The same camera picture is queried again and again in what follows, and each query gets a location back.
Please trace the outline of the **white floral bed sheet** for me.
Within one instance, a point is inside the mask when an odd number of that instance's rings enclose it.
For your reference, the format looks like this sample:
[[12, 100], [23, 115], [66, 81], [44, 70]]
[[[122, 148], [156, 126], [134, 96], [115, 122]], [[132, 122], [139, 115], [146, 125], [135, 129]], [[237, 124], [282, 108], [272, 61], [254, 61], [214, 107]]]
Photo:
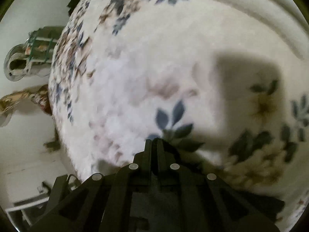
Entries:
[[308, 204], [308, 11], [300, 0], [80, 0], [49, 97], [77, 177], [111, 174], [148, 138], [275, 196], [290, 231]]

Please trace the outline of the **brown patterned cloth on floor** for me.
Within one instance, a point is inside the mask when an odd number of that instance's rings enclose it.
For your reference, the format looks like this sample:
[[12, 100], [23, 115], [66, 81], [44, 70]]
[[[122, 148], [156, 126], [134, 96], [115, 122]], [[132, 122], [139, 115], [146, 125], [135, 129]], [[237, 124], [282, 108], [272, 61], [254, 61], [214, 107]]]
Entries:
[[8, 114], [23, 102], [32, 102], [45, 114], [52, 115], [49, 101], [48, 84], [27, 87], [22, 91], [15, 91], [1, 98], [1, 115]]

